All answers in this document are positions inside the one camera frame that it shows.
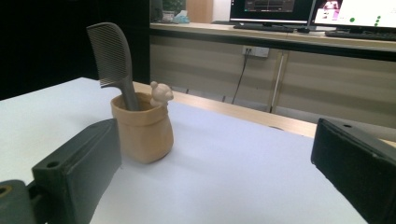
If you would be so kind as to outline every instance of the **comb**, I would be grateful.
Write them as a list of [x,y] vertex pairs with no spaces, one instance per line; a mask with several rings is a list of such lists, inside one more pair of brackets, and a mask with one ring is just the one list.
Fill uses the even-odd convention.
[[121,90],[127,110],[139,110],[132,84],[132,60],[128,42],[121,28],[111,22],[87,27],[99,74],[101,88]]

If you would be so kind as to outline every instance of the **electrical outlet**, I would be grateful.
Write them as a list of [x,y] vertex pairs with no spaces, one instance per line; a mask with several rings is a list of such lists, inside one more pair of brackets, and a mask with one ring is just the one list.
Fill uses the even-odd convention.
[[246,54],[247,53],[247,49],[250,49],[249,55],[254,55],[255,54],[255,47],[252,47],[252,46],[244,46],[244,47],[242,47],[242,54]]
[[268,48],[259,48],[259,47],[255,47],[254,49],[254,56],[257,57],[262,57],[262,58],[267,58],[268,57],[268,52],[270,50]]
[[268,48],[244,46],[244,47],[242,47],[242,54],[246,54],[247,53],[247,49],[250,49],[249,55],[251,55],[251,56],[262,57],[262,58],[267,58],[268,57],[268,52],[269,52]]

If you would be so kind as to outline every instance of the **white table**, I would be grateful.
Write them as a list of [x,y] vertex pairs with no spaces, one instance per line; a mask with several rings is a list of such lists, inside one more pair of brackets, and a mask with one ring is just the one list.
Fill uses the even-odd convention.
[[[0,102],[0,181],[30,169],[120,92],[79,78]],[[92,223],[365,223],[310,162],[313,139],[170,102],[175,143],[152,164],[123,158]]]

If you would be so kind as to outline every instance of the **white figurine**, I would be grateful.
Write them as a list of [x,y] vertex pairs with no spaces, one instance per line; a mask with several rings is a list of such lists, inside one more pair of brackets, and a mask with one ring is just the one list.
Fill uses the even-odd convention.
[[152,81],[150,86],[152,88],[152,99],[150,100],[152,106],[168,105],[168,101],[173,100],[172,90],[167,85]]

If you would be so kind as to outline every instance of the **ceramic pot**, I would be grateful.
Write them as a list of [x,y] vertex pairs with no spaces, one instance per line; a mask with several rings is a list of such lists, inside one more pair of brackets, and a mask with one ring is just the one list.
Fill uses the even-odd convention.
[[151,94],[136,93],[140,111],[128,111],[121,95],[111,101],[117,120],[123,154],[143,163],[163,158],[174,143],[172,125],[166,105],[153,107]]

